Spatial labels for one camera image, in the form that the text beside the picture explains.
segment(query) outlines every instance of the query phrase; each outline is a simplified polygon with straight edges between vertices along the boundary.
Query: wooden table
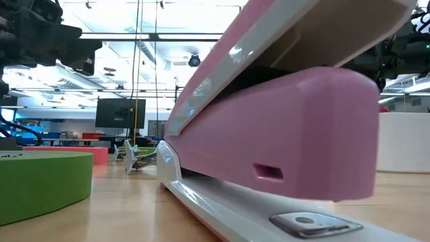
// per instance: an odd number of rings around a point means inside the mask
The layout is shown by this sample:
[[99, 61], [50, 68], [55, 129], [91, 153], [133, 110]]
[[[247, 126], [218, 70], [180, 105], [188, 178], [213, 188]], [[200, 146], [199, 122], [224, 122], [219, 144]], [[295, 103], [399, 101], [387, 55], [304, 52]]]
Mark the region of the wooden table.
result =
[[[124, 174], [123, 165], [96, 165], [90, 198], [62, 210], [0, 227], [0, 241], [217, 241], [155, 180], [156, 167]], [[372, 198], [311, 201], [341, 214], [430, 241], [430, 175], [379, 173]]]
[[99, 140], [94, 138], [42, 138], [42, 141], [49, 141], [50, 146], [54, 146], [55, 141], [83, 142], [84, 145], [91, 145], [91, 142]]

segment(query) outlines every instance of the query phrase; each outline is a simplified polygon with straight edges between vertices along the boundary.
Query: stapler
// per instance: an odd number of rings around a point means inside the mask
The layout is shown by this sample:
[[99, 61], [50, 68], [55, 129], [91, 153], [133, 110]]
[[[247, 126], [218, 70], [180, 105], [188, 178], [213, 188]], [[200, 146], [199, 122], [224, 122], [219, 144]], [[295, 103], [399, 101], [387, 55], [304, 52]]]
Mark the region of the stapler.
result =
[[416, 2], [248, 1], [179, 96], [157, 179], [224, 241], [414, 241], [299, 199], [372, 195], [379, 91], [339, 67]]

